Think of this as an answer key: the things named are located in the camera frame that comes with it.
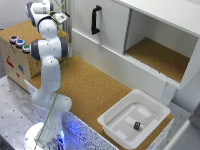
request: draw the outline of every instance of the wooden surface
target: wooden surface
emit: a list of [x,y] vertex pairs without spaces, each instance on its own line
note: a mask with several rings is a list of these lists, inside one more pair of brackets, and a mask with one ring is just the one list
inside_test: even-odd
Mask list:
[[[66,32],[62,31],[62,33],[63,37],[68,36]],[[10,42],[10,36],[12,35],[17,35],[19,39],[25,40],[26,44],[31,44],[35,39],[42,40],[40,33],[35,30],[35,27],[31,24],[30,20],[0,31],[0,37],[7,42]]]
[[[41,76],[39,75],[29,82],[34,87],[40,88]],[[104,133],[102,126],[97,122],[97,118],[130,92],[131,89],[78,56],[74,55],[66,60],[60,93],[72,99],[70,111],[120,150],[123,148]],[[173,116],[169,115],[137,150],[145,150],[172,119]]]
[[188,57],[149,38],[143,39],[125,53],[178,82],[181,82],[190,61]]
[[200,36],[200,6],[187,0],[115,0],[190,34]]

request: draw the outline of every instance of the cabinet handle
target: cabinet handle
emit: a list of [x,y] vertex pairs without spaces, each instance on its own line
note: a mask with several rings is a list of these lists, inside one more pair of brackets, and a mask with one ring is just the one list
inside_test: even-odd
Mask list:
[[96,12],[99,10],[101,10],[101,7],[97,5],[96,8],[94,8],[92,11],[92,28],[91,28],[91,30],[92,30],[93,35],[100,32],[100,30],[96,28],[96,19],[97,19]]

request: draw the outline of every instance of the cardboard box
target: cardboard box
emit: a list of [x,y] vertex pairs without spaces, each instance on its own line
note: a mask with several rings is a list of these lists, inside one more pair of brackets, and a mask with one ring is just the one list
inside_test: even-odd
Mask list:
[[[69,35],[62,31],[64,39],[69,42]],[[26,44],[31,44],[35,39],[42,39],[41,35],[35,31],[30,21],[25,21],[5,30],[0,31],[0,51],[4,62],[6,74],[17,82],[21,87],[28,91],[24,79],[29,81],[41,71],[41,62],[36,61],[31,55],[23,53],[22,49],[11,45],[9,38],[17,35],[25,40]]]

